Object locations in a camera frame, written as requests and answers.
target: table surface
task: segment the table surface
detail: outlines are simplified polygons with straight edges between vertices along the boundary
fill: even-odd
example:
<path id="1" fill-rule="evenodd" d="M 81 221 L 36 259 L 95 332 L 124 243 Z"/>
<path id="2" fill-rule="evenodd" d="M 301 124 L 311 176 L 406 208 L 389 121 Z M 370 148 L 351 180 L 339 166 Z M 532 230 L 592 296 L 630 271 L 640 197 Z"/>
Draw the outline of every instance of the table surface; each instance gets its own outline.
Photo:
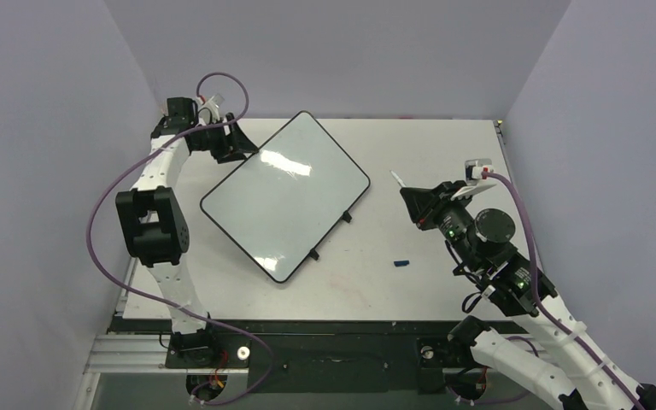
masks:
<path id="1" fill-rule="evenodd" d="M 256 144 L 287 119 L 246 119 L 240 125 Z M 438 231 L 420 231 L 409 220 L 395 170 L 407 186 L 433 188 L 464 178 L 464 161 L 490 158 L 508 176 L 494 126 L 488 120 L 321 120 L 323 127 L 371 178 L 371 187 L 351 209 L 350 224 L 338 224 L 284 284 L 273 282 L 200 210 L 202 197 L 237 163 L 217 165 L 197 152 L 185 163 L 175 187 L 190 227 L 183 256 L 203 306 L 215 319 L 461 320 L 461 301 L 476 291 L 456 278 Z M 517 222 L 518 212 L 500 184 L 476 196 L 470 213 L 498 208 Z M 523 232 L 513 239 L 526 255 Z M 393 261 L 409 260 L 404 267 Z M 132 286 L 160 295 L 146 268 L 137 266 Z M 480 302 L 480 319 L 505 319 Z M 169 319 L 160 303 L 128 295 L 125 319 Z"/>

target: cable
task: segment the cable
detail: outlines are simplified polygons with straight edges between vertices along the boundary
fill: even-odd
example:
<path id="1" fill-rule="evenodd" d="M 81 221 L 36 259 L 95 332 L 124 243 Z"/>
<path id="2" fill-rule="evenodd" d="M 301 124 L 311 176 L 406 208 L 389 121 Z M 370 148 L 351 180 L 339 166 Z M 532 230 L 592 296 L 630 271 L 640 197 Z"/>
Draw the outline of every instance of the cable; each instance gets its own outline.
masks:
<path id="1" fill-rule="evenodd" d="M 216 383 L 221 389 L 224 389 L 224 388 L 225 388 L 225 385 L 222 383 L 222 381 L 220 381 L 220 377 L 217 375 L 217 372 L 218 372 L 218 371 L 219 371 L 224 365 L 227 364 L 227 351 L 226 351 L 226 350 L 223 350 L 223 351 L 222 351 L 222 354 L 220 354 L 220 357 L 221 357 L 222 359 L 220 359 L 220 363 L 217 365 L 217 367 L 215 367 L 215 371 L 214 371 L 214 373 L 210 374 L 210 377 L 208 378 L 208 381 L 207 381 L 206 383 L 203 383 L 202 386 L 197 386 L 196 388 L 194 388 L 194 390 L 200 391 L 200 390 L 202 389 L 202 387 L 206 387 L 206 386 L 209 386 L 210 384 L 212 384 L 212 380 L 214 380 L 215 383 Z"/>
<path id="2" fill-rule="evenodd" d="M 448 241 L 444 241 L 446 243 L 446 250 L 448 251 L 448 254 L 451 255 L 451 259 L 454 260 L 454 263 L 456 266 L 461 266 L 461 263 L 459 262 L 459 258 L 456 257 L 456 254 L 454 253 L 454 250 L 451 249 L 451 243 Z"/>
<path id="3" fill-rule="evenodd" d="M 471 301 L 471 304 L 469 304 L 469 306 L 467 306 L 466 304 L 471 300 L 473 296 L 475 296 L 474 300 Z M 461 303 L 461 312 L 464 312 L 466 314 L 471 313 L 481 300 L 482 300 L 482 292 L 474 292 L 467 295 L 464 298 L 464 301 Z"/>
<path id="4" fill-rule="evenodd" d="M 217 127 L 220 127 L 220 126 L 229 126 L 231 124 L 235 124 L 238 120 L 242 119 L 245 116 L 245 114 L 248 112 L 248 106 L 250 105 L 250 98 L 249 98 L 249 95 L 248 95 L 248 90 L 245 88 L 245 85 L 239 79 L 237 79 L 235 76 L 233 76 L 231 74 L 222 73 L 222 72 L 215 72 L 215 73 L 209 73 L 209 74 L 205 75 L 204 77 L 202 77 L 202 79 L 200 79 L 200 82 L 197 85 L 197 94 L 199 95 L 199 93 L 200 93 L 200 86 L 202 85 L 202 83 L 206 79 L 209 79 L 209 78 L 215 77 L 215 76 L 227 77 L 228 79 L 231 79 L 231 80 L 235 81 L 235 83 L 240 86 L 240 89 L 243 90 L 243 94 L 245 95 L 245 107 L 243 108 L 243 111 L 240 114 L 238 114 L 235 118 L 233 118 L 232 120 L 229 120 L 229 121 L 226 121 L 226 122 L 217 122 L 217 123 L 214 123 L 214 124 L 208 124 L 206 126 L 196 126 L 196 127 L 191 128 L 189 130 L 182 131 L 179 134 L 175 135 L 174 137 L 170 138 L 169 141 L 164 143 L 161 146 L 161 149 L 156 149 L 155 152 L 145 156 L 142 160 L 137 161 L 137 163 L 135 163 L 131 167 L 127 168 L 127 170 L 124 171 L 119 177 L 117 177 L 117 179 L 115 179 L 114 182 L 109 184 L 107 189 L 99 196 L 99 199 L 97 200 L 97 203 L 94 205 L 94 208 L 91 210 L 91 214 L 89 215 L 89 221 L 86 224 L 86 248 L 87 248 L 87 251 L 89 252 L 89 256 L 91 257 L 91 261 L 94 262 L 94 265 L 97 266 L 97 269 L 99 269 L 99 272 L 101 272 L 102 275 L 104 275 L 104 277 L 109 279 L 110 282 L 112 282 L 113 284 L 116 284 L 117 286 L 121 287 L 122 289 L 124 289 L 128 292 L 131 292 L 135 295 L 139 295 L 141 297 L 146 297 L 147 299 L 150 299 L 152 301 L 164 303 L 165 305 L 168 305 L 172 308 L 178 309 L 180 312 L 182 312 L 182 313 L 184 313 L 184 314 L 186 314 L 186 315 L 188 315 L 192 318 L 202 320 L 204 322 L 209 323 L 210 325 L 215 325 L 215 326 L 221 327 L 223 329 L 227 329 L 228 331 L 234 331 L 234 332 L 239 333 L 243 336 L 249 337 L 250 339 L 254 340 L 256 343 L 260 344 L 267 351 L 267 353 L 270 355 L 270 358 L 271 358 L 270 366 L 267 368 L 267 371 L 265 372 L 265 374 L 263 374 L 255 383 L 250 385 L 246 390 L 244 390 L 240 394 L 238 394 L 238 395 L 236 395 L 236 396 L 234 396 L 230 399 L 227 399 L 227 400 L 224 400 L 224 401 L 218 401 L 218 402 L 205 402 L 205 404 L 208 405 L 208 406 L 218 406 L 218 405 L 222 405 L 222 404 L 232 403 L 236 400 L 241 399 L 242 397 L 244 397 L 248 393 L 254 391 L 255 389 L 257 389 L 265 381 L 267 376 L 272 372 L 272 367 L 273 367 L 275 354 L 272 352 L 272 349 L 270 349 L 270 346 L 268 346 L 267 343 L 263 342 L 262 339 L 260 339 L 256 335 L 250 333 L 249 331 L 244 331 L 243 329 L 239 329 L 235 326 L 219 322 L 218 320 L 214 320 L 214 319 L 210 319 L 210 318 L 205 317 L 205 316 L 201 316 L 200 314 L 191 312 L 189 309 L 180 306 L 176 302 L 169 301 L 168 299 L 164 299 L 162 297 L 152 295 L 152 294 L 147 293 L 143 290 L 132 288 L 129 284 L 126 284 L 126 283 L 122 282 L 121 280 L 116 278 L 113 274 L 109 273 L 107 268 L 104 267 L 102 262 L 97 257 L 97 253 L 94 250 L 94 241 L 91 237 L 91 231 L 92 231 L 92 228 L 94 227 L 94 219 L 97 216 L 97 212 L 99 211 L 99 208 L 102 206 L 104 201 L 107 199 L 107 196 L 109 196 L 109 193 L 112 192 L 112 190 L 114 190 L 114 188 L 116 188 L 116 186 L 123 179 L 125 179 L 129 174 L 133 173 L 135 170 L 137 170 L 138 168 L 140 168 L 141 166 L 143 166 L 147 162 L 149 162 L 149 161 L 153 160 L 154 158 L 156 158 L 159 154 L 162 153 L 163 150 L 165 150 L 167 147 L 172 145 L 175 141 L 179 140 L 180 138 L 183 138 L 184 136 L 189 135 L 193 132 L 205 131 L 205 130 L 210 130 L 210 129 L 217 128 Z M 195 395 L 195 393 L 196 393 L 196 390 L 195 389 L 192 390 L 192 395 Z"/>
<path id="5" fill-rule="evenodd" d="M 486 389 L 489 388 L 489 374 L 488 374 L 488 371 L 489 371 L 489 368 L 485 366 L 485 367 L 484 367 L 484 371 L 483 371 L 483 373 L 482 373 L 483 376 L 484 376 L 484 388 L 483 388 L 483 391 L 486 391 Z"/>
<path id="6" fill-rule="evenodd" d="M 484 380 L 484 388 L 486 389 L 486 383 L 487 383 L 487 378 L 486 378 L 486 373 L 489 370 L 488 366 L 484 367 L 484 370 L 482 371 L 482 375 L 479 376 L 479 379 L 477 380 L 477 383 L 481 383 L 482 379 Z"/>
<path id="7" fill-rule="evenodd" d="M 198 109 L 198 110 L 197 110 L 197 117 L 199 117 L 199 116 L 200 116 L 200 113 L 201 113 L 202 111 L 205 111 L 205 110 L 207 110 L 208 113 L 210 114 L 210 121 L 207 121 L 207 123 L 209 124 L 209 123 L 213 122 L 213 112 L 210 111 L 209 108 L 207 108 L 207 107 L 202 107 L 202 108 Z"/>
<path id="8" fill-rule="evenodd" d="M 532 353 L 534 353 L 534 356 L 539 357 L 539 351 L 536 349 L 534 344 L 532 342 L 530 342 L 530 340 L 527 339 L 526 337 L 510 336 L 510 337 L 507 337 L 507 340 L 521 340 L 522 342 L 527 343 L 528 345 L 530 345 L 530 348 L 532 349 Z M 467 399 L 461 397 L 460 395 L 456 394 L 456 392 L 453 391 L 448 386 L 447 386 L 447 389 L 449 391 L 451 391 L 452 393 L 454 393 L 454 395 L 456 396 L 456 401 L 466 403 L 466 404 L 471 404 L 473 406 L 494 406 L 495 404 L 514 403 L 515 401 L 520 401 L 520 400 L 524 399 L 526 396 L 528 396 L 530 394 L 530 392 L 528 390 L 525 390 L 525 391 L 519 393 L 518 395 L 516 395 L 514 397 L 508 397 L 506 399 L 486 399 L 486 400 L 476 400 L 476 401 L 474 401 L 474 400 L 467 400 Z"/>
<path id="9" fill-rule="evenodd" d="M 162 342 L 162 332 L 160 332 L 160 346 L 162 346 L 163 348 L 169 350 L 169 347 L 165 346 L 165 343 Z"/>
<path id="10" fill-rule="evenodd" d="M 552 322 L 553 325 L 557 326 L 560 330 L 562 330 L 564 333 L 570 335 L 572 333 L 572 330 L 565 326 L 562 322 L 557 320 L 545 307 L 542 305 L 542 299 L 539 297 L 539 271 L 537 270 L 536 266 L 536 250 L 534 247 L 534 232 L 531 229 L 530 225 L 530 216 L 529 213 L 527 213 L 527 209 L 524 206 L 524 201 L 522 201 L 522 198 L 519 196 L 519 193 L 517 192 L 517 189 L 514 187 L 511 181 L 507 179 L 507 177 L 500 175 L 498 173 L 482 173 L 482 176 L 492 178 L 492 179 L 497 179 L 499 182 L 504 184 L 506 188 L 509 190 L 509 193 L 512 195 L 512 199 L 514 200 L 514 204 L 517 206 L 517 210 L 519 211 L 519 218 L 522 220 L 522 227 L 524 228 L 524 237 L 527 239 L 527 252 L 529 252 L 529 257 L 530 257 L 530 276 L 531 276 L 531 293 L 532 293 L 532 299 L 534 300 L 534 303 L 536 304 L 537 308 L 539 309 L 540 312 L 542 312 L 543 315 L 549 319 L 550 322 Z M 594 360 L 597 365 L 602 364 L 602 358 L 595 353 L 595 351 L 585 342 L 581 337 L 575 337 L 575 340 L 577 341 L 577 344 L 582 346 L 585 352 L 589 354 L 589 357 Z M 612 369 L 608 365 L 604 365 L 602 367 L 602 370 L 607 373 L 607 376 L 610 377 L 610 379 L 615 382 L 615 384 L 623 391 L 623 393 L 627 396 L 630 401 L 635 405 L 636 410 L 645 410 L 645 407 L 640 403 L 639 400 L 635 398 L 635 395 L 632 394 L 630 389 L 627 388 L 627 386 L 620 380 L 618 375 L 616 375 Z"/>

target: red wire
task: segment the red wire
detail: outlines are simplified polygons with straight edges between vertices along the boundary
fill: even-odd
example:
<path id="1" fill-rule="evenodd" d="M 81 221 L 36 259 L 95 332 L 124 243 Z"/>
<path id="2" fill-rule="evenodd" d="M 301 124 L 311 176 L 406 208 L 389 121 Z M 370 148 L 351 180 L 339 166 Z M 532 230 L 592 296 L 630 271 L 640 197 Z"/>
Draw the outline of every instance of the red wire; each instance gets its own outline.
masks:
<path id="1" fill-rule="evenodd" d="M 484 370 L 482 371 L 482 375 L 479 376 L 479 379 L 477 380 L 477 383 L 480 383 L 482 381 L 482 379 L 484 381 L 486 381 L 486 372 L 488 371 L 488 369 L 489 369 L 488 367 L 486 367 L 486 366 L 484 367 Z M 486 387 L 487 387 L 486 382 L 484 382 L 484 389 L 485 390 L 486 390 Z"/>
<path id="2" fill-rule="evenodd" d="M 218 377 L 217 372 L 218 372 L 219 369 L 222 368 L 222 366 L 224 366 L 226 364 L 227 364 L 227 351 L 223 350 L 222 351 L 222 360 L 220 360 L 220 364 L 217 367 L 215 367 L 215 372 L 210 374 L 210 378 L 208 379 L 208 381 L 212 382 L 214 380 L 215 383 L 217 383 L 217 377 Z"/>

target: black bracket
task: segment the black bracket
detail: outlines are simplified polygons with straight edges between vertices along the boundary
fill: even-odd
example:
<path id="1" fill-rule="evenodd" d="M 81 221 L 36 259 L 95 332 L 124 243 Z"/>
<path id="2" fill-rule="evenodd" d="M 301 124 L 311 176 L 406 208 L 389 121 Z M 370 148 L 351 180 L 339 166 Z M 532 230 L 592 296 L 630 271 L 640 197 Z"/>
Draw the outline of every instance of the black bracket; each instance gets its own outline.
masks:
<path id="1" fill-rule="evenodd" d="M 227 360 L 222 364 L 223 368 L 246 368 L 249 366 L 249 359 L 240 360 L 237 357 L 237 350 L 241 347 L 250 349 L 250 345 L 249 338 L 218 333 L 211 325 L 204 330 L 187 335 L 173 333 L 170 335 L 165 367 L 167 369 L 216 367 L 225 354 Z"/>
<path id="2" fill-rule="evenodd" d="M 123 191 L 114 201 L 129 255 L 139 258 L 146 267 L 179 263 L 190 247 L 190 232 L 172 188 Z M 142 222 L 140 219 L 149 211 L 157 212 L 159 220 Z"/>
<path id="3" fill-rule="evenodd" d="M 469 315 L 461 320 L 448 334 L 455 343 L 470 347 L 476 346 L 477 337 L 489 330 L 491 330 L 491 327 L 486 322 Z"/>
<path id="4" fill-rule="evenodd" d="M 225 123 L 235 119 L 232 113 L 225 115 Z M 191 98 L 175 97 L 167 99 L 167 115 L 162 117 L 152 132 L 152 138 L 162 135 L 173 135 L 187 131 L 199 121 L 197 103 Z M 225 131 L 224 126 L 203 131 L 196 131 L 184 137 L 187 148 L 192 151 L 210 151 L 210 154 L 218 164 L 231 161 L 242 161 L 247 157 L 245 154 L 258 152 L 258 147 L 245 135 L 240 126 L 232 123 L 227 126 L 230 132 Z"/>
<path id="5" fill-rule="evenodd" d="M 654 384 L 642 383 L 637 386 L 635 390 L 639 395 L 638 400 L 645 410 L 655 410 L 656 409 L 656 387 Z"/>
<path id="6" fill-rule="evenodd" d="M 421 358 L 419 366 L 429 369 L 479 367 L 467 346 L 451 343 L 446 337 L 416 339 L 416 352 Z"/>

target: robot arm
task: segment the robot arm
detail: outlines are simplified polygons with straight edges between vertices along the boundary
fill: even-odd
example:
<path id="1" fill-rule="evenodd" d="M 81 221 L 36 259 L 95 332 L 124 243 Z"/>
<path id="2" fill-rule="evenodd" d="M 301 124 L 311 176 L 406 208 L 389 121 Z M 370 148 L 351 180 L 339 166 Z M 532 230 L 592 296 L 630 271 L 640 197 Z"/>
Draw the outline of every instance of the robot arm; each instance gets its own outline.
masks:
<path id="1" fill-rule="evenodd" d="M 539 395 L 550 406 L 557 406 L 558 391 L 566 390 L 566 380 L 571 382 L 571 393 L 562 391 L 564 401 L 570 402 L 556 407 L 589 410 L 631 410 L 636 408 L 628 396 L 617 386 L 603 368 L 607 366 L 617 378 L 634 392 L 645 410 L 656 408 L 656 388 L 651 384 L 639 384 L 622 372 L 607 358 L 587 335 L 584 323 L 577 321 L 567 310 L 552 282 L 539 271 L 537 283 L 530 276 L 530 263 L 511 243 L 516 226 L 511 217 L 499 209 L 484 209 L 473 218 L 466 206 L 472 196 L 488 189 L 491 184 L 484 180 L 482 172 L 493 171 L 490 160 L 473 160 L 466 163 L 466 181 L 443 182 L 433 189 L 407 188 L 399 179 L 401 196 L 407 205 L 411 221 L 422 231 L 438 229 L 442 232 L 447 248 L 458 255 L 455 276 L 465 276 L 482 292 L 482 298 L 494 303 L 508 318 L 524 327 L 554 358 L 559 369 L 552 371 L 561 378 L 561 389 L 532 389 L 530 378 L 522 360 L 492 358 L 487 352 L 471 347 L 476 362 L 495 366 L 526 389 L 541 392 Z M 532 286 L 537 287 L 540 301 L 547 312 L 559 319 L 571 331 L 565 333 L 538 309 L 532 296 Z M 466 341 L 473 346 L 473 338 Z M 601 358 L 598 365 L 579 340 L 587 344 Z M 508 354 L 526 356 L 526 352 L 507 351 Z"/>
<path id="2" fill-rule="evenodd" d="M 151 135 L 152 152 L 163 149 L 150 161 L 137 183 L 116 197 L 127 250 L 139 259 L 155 277 L 162 295 L 191 312 L 206 312 L 197 297 L 183 254 L 190 247 L 190 230 L 185 222 L 173 187 L 182 166 L 194 151 L 209 150 L 218 163 L 241 161 L 257 147 L 244 135 L 237 124 L 193 132 L 168 147 L 162 146 L 179 132 L 198 124 L 223 122 L 220 118 L 220 95 L 208 100 L 198 98 L 167 99 L 167 115 L 162 117 Z M 227 114 L 224 120 L 232 120 Z M 174 307 L 169 308 L 172 332 L 190 335 L 205 329 L 205 323 L 193 319 Z"/>
<path id="3" fill-rule="evenodd" d="M 448 335 L 450 341 L 469 346 L 477 363 L 496 369 L 552 409 L 566 409 L 575 386 L 557 366 L 528 353 L 491 329 L 482 320 L 467 316 Z"/>

